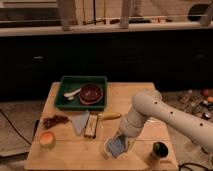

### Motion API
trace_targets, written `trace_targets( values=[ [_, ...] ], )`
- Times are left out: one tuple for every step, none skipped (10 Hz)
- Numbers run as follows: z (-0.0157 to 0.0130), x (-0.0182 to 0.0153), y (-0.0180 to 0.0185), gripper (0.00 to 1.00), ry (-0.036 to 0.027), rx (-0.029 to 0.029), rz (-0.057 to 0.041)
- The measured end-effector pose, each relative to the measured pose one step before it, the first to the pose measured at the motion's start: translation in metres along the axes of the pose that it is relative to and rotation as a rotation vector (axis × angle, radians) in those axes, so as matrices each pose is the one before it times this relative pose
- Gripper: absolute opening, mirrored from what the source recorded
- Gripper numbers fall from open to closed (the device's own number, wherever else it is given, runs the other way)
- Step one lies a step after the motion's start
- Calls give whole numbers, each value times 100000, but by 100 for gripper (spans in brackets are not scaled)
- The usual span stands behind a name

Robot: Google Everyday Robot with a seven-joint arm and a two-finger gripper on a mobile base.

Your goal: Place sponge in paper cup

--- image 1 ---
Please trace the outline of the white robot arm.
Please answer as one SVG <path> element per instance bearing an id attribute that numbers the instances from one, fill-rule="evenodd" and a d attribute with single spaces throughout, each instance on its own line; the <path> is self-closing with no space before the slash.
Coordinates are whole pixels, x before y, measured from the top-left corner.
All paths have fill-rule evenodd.
<path id="1" fill-rule="evenodd" d="M 128 151 L 130 140 L 140 135 L 149 117 L 164 121 L 213 153 L 213 123 L 167 105 L 157 90 L 144 90 L 133 96 L 131 109 L 122 117 L 118 132 L 106 145 L 115 158 Z"/>

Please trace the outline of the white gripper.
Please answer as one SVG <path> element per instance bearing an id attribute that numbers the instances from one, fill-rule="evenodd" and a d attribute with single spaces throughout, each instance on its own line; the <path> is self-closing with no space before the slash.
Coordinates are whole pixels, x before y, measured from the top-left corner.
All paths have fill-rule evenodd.
<path id="1" fill-rule="evenodd" d="M 109 141 L 109 151 L 112 154 L 122 154 L 127 152 L 132 144 L 133 139 L 126 136 L 118 130 L 113 138 Z"/>

